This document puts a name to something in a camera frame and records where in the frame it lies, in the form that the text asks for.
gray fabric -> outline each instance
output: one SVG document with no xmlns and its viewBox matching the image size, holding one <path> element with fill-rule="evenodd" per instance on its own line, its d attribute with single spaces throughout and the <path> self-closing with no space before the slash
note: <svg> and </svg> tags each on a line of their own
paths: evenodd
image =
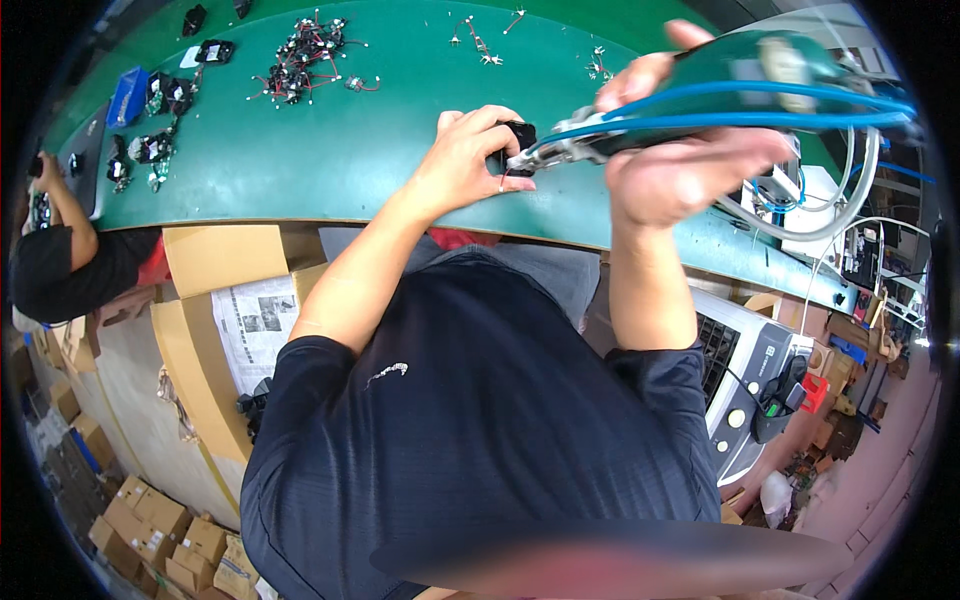
<svg viewBox="0 0 960 600">
<path fill-rule="evenodd" d="M 362 228 L 320 228 L 324 254 L 330 262 L 343 252 Z M 584 315 L 600 281 L 600 255 L 596 252 L 538 244 L 501 243 L 493 248 L 467 244 L 444 252 L 429 235 L 417 242 L 403 273 L 420 271 L 453 256 L 479 252 L 533 279 L 564 311 L 570 323 L 582 329 Z"/>
</svg>

red cloth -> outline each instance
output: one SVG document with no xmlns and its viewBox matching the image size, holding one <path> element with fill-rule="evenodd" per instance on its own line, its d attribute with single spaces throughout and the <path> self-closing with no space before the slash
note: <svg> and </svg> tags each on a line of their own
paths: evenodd
<svg viewBox="0 0 960 600">
<path fill-rule="evenodd" d="M 154 251 L 150 252 L 147 260 L 137 268 L 137 285 L 153 285 L 170 281 L 170 265 L 167 264 L 167 252 L 163 249 L 163 236 L 156 240 Z"/>
<path fill-rule="evenodd" d="M 426 232 L 433 238 L 434 242 L 437 242 L 437 246 L 440 246 L 444 251 L 455 250 L 467 244 L 480 244 L 487 248 L 493 248 L 501 237 L 496 233 L 476 233 L 446 228 L 430 228 Z"/>
</svg>

person in black shirt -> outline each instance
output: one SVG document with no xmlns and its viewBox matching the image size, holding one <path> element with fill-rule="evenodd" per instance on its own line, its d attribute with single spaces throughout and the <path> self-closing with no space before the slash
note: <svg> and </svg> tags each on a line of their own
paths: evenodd
<svg viewBox="0 0 960 600">
<path fill-rule="evenodd" d="M 708 39 L 688 23 L 667 30 L 684 48 Z M 636 60 L 597 108 L 651 93 L 671 61 Z M 609 162 L 620 349 L 601 358 L 553 286 L 496 247 L 408 265 L 431 223 L 500 191 L 484 159 L 518 152 L 495 124 L 519 118 L 496 106 L 441 114 L 414 176 L 301 308 L 241 494 L 247 554 L 284 597 L 449 595 L 370 564 L 378 547 L 423 532 L 720 520 L 696 313 L 671 227 L 787 159 L 789 146 L 777 132 L 724 129 Z M 507 177 L 503 188 L 534 185 Z"/>
<path fill-rule="evenodd" d="M 137 284 L 139 268 L 155 252 L 159 228 L 98 232 L 66 187 L 57 159 L 40 153 L 43 172 L 34 189 L 50 198 L 50 227 L 27 232 L 13 247 L 13 305 L 43 324 L 93 312 Z"/>
</svg>

navy blue shirt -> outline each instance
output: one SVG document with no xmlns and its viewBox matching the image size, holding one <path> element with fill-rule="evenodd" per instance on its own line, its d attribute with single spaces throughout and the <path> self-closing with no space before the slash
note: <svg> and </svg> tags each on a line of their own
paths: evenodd
<svg viewBox="0 0 960 600">
<path fill-rule="evenodd" d="M 279 354 L 244 476 L 247 554 L 288 598 L 407 599 L 425 587 L 370 554 L 431 528 L 719 522 L 702 368 L 698 348 L 602 359 L 475 256 L 404 276 L 359 359 L 319 336 Z"/>
</svg>

hand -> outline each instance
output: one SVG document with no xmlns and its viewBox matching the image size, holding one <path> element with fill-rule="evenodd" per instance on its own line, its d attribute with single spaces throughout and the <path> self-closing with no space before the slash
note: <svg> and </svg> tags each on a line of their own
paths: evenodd
<svg viewBox="0 0 960 600">
<path fill-rule="evenodd" d="M 45 152 L 40 152 L 37 156 L 43 161 L 43 173 L 40 177 L 34 179 L 34 189 L 38 192 L 50 192 L 58 187 L 63 187 L 63 171 L 57 162 L 56 156 L 50 156 Z"/>
<path fill-rule="evenodd" d="M 519 153 L 516 136 L 497 121 L 522 121 L 505 107 L 487 105 L 463 114 L 448 110 L 437 120 L 437 140 L 404 186 L 417 210 L 433 222 L 456 208 L 468 206 L 501 191 L 533 191 L 529 178 L 501 177 L 487 170 L 487 156 L 505 148 Z"/>
<path fill-rule="evenodd" d="M 666 23 L 684 50 L 713 39 L 683 20 Z M 594 108 L 609 112 L 649 96 L 669 76 L 673 53 L 634 60 L 597 93 Z M 793 151 L 773 130 L 717 128 L 682 140 L 621 152 L 606 167 L 611 217 L 618 227 L 665 229 L 713 204 Z"/>
</svg>

